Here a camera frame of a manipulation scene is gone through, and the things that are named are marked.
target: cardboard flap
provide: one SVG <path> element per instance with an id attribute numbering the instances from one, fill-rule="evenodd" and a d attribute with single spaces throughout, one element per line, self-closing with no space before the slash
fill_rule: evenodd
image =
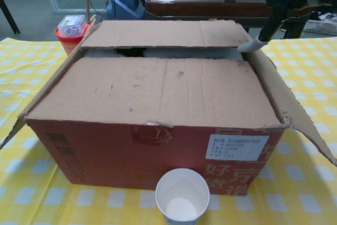
<path id="1" fill-rule="evenodd" d="M 262 51 L 252 53 L 247 56 L 246 60 L 259 76 L 279 120 L 286 126 L 302 132 L 332 164 L 337 166 L 337 159 L 319 135 L 304 108 L 277 72 L 272 61 Z"/>
<path id="2" fill-rule="evenodd" d="M 234 21 L 103 21 L 82 47 L 238 47 L 247 41 Z"/>
<path id="3" fill-rule="evenodd" d="M 90 25 L 90 29 L 83 37 L 82 41 L 76 46 L 76 48 L 74 48 L 69 57 L 62 63 L 62 65 L 56 70 L 52 77 L 45 83 L 41 90 L 39 90 L 39 92 L 34 96 L 34 98 L 29 102 L 26 108 L 19 115 L 8 136 L 4 139 L 2 143 L 0 143 L 0 150 L 24 127 L 24 125 L 26 124 L 24 116 L 29 113 L 50 92 L 54 85 L 58 83 L 63 74 L 68 70 L 68 68 L 84 55 L 84 51 L 81 49 L 81 45 L 97 29 L 97 27 L 99 27 L 99 24 L 95 25 L 95 19 L 93 19 Z"/>

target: plastic box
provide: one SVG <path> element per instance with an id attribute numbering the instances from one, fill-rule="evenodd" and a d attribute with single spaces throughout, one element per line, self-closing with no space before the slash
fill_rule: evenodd
<path id="1" fill-rule="evenodd" d="M 319 34 L 337 35 L 337 23 L 324 21 L 307 21 L 303 31 Z"/>
<path id="2" fill-rule="evenodd" d="M 86 28 L 85 15 L 66 15 L 57 28 L 62 37 L 81 36 Z"/>

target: clear plastic container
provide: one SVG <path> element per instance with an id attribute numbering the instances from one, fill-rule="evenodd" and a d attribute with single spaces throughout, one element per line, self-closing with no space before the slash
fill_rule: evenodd
<path id="1" fill-rule="evenodd" d="M 57 28 L 62 37 L 81 36 L 86 28 L 85 15 L 66 15 Z"/>

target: cup rim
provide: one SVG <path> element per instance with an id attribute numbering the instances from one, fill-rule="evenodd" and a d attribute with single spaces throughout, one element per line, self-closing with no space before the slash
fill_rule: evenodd
<path id="1" fill-rule="evenodd" d="M 208 206 L 209 206 L 209 204 L 210 204 L 210 188 L 209 188 L 209 186 L 208 186 L 206 180 L 205 180 L 199 173 L 197 173 L 196 171 L 191 170 L 191 169 L 189 169 L 189 168 L 176 168 L 176 169 L 170 170 L 170 171 L 166 172 L 166 173 L 159 179 L 159 181 L 158 181 L 158 183 L 157 183 L 157 186 L 156 186 L 156 190 L 155 190 L 155 199 L 156 199 L 157 207 L 159 208 L 159 210 L 161 211 L 162 214 L 164 214 L 166 217 L 168 217 L 169 219 L 171 219 L 171 220 L 173 220 L 173 221 L 179 221 L 179 222 L 193 221 L 193 220 L 191 220 L 191 219 L 188 219 L 188 220 L 176 220 L 176 219 L 174 219 L 174 218 L 168 216 L 168 215 L 166 214 L 166 212 L 164 212 L 164 211 L 161 209 L 161 207 L 159 206 L 159 204 L 158 204 L 158 200 L 157 200 L 157 190 L 158 190 L 159 183 L 160 183 L 160 182 L 163 180 L 163 178 L 166 177 L 168 174 L 173 173 L 174 171 L 177 171 L 177 170 L 189 170 L 189 171 L 192 171 L 193 173 L 196 173 L 196 174 L 202 179 L 203 183 L 205 184 L 205 186 L 206 186 L 206 188 L 207 188 L 207 192 L 208 192 L 208 195 L 207 195 L 207 204 L 206 204 L 205 208 L 203 209 L 203 211 L 202 211 L 198 216 L 196 216 L 196 217 L 193 218 L 193 220 L 197 220 L 197 219 L 199 219 L 199 218 L 205 213 L 205 211 L 207 210 L 207 208 L 208 208 Z"/>

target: box flap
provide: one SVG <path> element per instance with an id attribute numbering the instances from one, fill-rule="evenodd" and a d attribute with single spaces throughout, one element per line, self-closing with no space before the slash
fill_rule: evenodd
<path id="1" fill-rule="evenodd" d="M 247 55 L 246 60 L 259 76 L 281 122 L 302 132 L 331 163 L 337 166 L 337 159 L 319 135 L 304 108 L 277 72 L 272 61 L 260 50 Z"/>
<path id="2" fill-rule="evenodd" d="M 234 21 L 103 21 L 82 47 L 238 47 L 247 41 Z"/>
<path id="3" fill-rule="evenodd" d="M 62 63 L 62 65 L 56 70 L 56 72 L 51 76 L 51 78 L 45 83 L 45 85 L 39 90 L 39 92 L 34 96 L 30 103 L 25 107 L 22 113 L 16 120 L 12 130 L 8 136 L 0 143 L 0 150 L 9 142 L 23 126 L 26 124 L 24 116 L 29 113 L 40 101 L 44 98 L 46 94 L 54 87 L 54 85 L 60 80 L 63 74 L 68 70 L 68 68 L 81 58 L 85 51 L 81 49 L 82 43 L 99 27 L 100 25 L 95 25 L 95 19 L 92 20 L 90 29 L 87 34 L 83 37 L 82 41 L 74 48 L 69 57 Z"/>
<path id="4" fill-rule="evenodd" d="M 284 128 L 249 63 L 227 59 L 84 57 L 26 118 Z"/>

